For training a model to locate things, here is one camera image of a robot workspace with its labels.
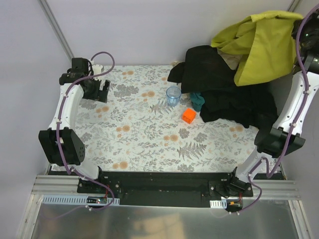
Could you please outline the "yellow-green cloth garment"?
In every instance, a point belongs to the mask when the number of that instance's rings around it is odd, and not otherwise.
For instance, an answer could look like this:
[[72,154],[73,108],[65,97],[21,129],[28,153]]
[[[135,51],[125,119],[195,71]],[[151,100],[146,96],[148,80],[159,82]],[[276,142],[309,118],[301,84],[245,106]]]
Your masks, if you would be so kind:
[[296,58],[292,31],[302,19],[299,13],[281,10],[253,14],[220,31],[211,46],[241,56],[236,86],[270,82],[291,72]]

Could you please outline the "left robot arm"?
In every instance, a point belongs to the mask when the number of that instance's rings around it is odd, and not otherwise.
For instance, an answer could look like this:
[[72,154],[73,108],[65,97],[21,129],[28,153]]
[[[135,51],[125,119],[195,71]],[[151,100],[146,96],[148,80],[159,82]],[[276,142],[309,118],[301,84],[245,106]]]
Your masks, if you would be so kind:
[[75,123],[82,99],[107,102],[110,81],[104,84],[93,77],[78,81],[83,73],[65,73],[59,79],[60,97],[55,115],[47,130],[38,138],[50,164],[76,170],[81,177],[97,179],[99,169],[86,161],[85,145],[75,132]]

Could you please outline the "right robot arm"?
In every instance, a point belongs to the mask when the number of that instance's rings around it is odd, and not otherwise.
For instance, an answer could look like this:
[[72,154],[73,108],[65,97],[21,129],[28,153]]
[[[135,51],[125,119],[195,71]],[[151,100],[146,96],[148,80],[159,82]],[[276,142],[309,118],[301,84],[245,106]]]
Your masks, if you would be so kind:
[[226,186],[238,192],[250,190],[252,180],[262,167],[271,178],[284,156],[300,149],[303,123],[312,100],[319,90],[319,8],[315,6],[295,24],[297,61],[286,103],[272,127],[259,130],[255,149],[244,163],[229,175]]

